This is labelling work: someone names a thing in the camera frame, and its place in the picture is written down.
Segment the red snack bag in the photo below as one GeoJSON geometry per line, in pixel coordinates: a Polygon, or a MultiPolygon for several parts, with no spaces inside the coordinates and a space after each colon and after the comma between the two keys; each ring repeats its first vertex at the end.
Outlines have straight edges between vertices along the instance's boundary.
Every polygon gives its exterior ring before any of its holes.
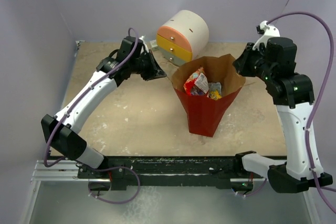
{"type": "Polygon", "coordinates": [[[209,92],[208,79],[204,68],[199,67],[185,81],[184,90],[188,95],[207,95],[209,92]]]}

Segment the red brown paper bag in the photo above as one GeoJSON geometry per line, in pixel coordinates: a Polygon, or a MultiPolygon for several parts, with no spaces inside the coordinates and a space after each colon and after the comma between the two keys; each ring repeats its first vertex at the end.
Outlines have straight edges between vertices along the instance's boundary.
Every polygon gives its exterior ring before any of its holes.
{"type": "Polygon", "coordinates": [[[231,54],[200,57],[176,69],[170,77],[188,121],[190,133],[212,137],[246,78],[236,72],[231,54]]]}

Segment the yellow m&m's packet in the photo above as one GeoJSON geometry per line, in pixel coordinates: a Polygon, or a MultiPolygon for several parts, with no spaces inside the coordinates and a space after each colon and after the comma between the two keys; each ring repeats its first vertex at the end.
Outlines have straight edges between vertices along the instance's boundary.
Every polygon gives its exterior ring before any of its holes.
{"type": "Polygon", "coordinates": [[[212,100],[217,101],[222,98],[222,95],[219,93],[218,90],[212,90],[212,91],[209,91],[207,97],[212,100]]]}

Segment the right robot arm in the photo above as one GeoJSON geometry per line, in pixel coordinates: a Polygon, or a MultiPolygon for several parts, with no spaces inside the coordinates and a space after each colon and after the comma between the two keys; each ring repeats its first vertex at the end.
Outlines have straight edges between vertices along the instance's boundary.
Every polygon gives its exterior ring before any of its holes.
{"type": "Polygon", "coordinates": [[[291,39],[272,37],[260,49],[249,42],[233,62],[239,75],[258,77],[266,84],[287,149],[284,162],[253,151],[237,154],[234,173],[238,177],[251,172],[264,177],[278,193],[295,194],[333,183],[332,176],[320,164],[313,125],[308,122],[314,103],[313,85],[308,76],[295,72],[296,53],[297,46],[291,39]]]}

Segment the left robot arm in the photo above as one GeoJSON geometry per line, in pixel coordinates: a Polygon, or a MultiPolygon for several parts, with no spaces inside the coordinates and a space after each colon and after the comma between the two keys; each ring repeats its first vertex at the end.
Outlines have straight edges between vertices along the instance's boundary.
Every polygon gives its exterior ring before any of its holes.
{"type": "Polygon", "coordinates": [[[99,62],[88,83],[62,110],[42,118],[46,152],[53,148],[64,158],[89,166],[96,178],[104,177],[108,172],[107,158],[90,147],[79,133],[105,97],[133,74],[144,81],[166,77],[143,38],[128,35],[120,48],[99,62]]]}

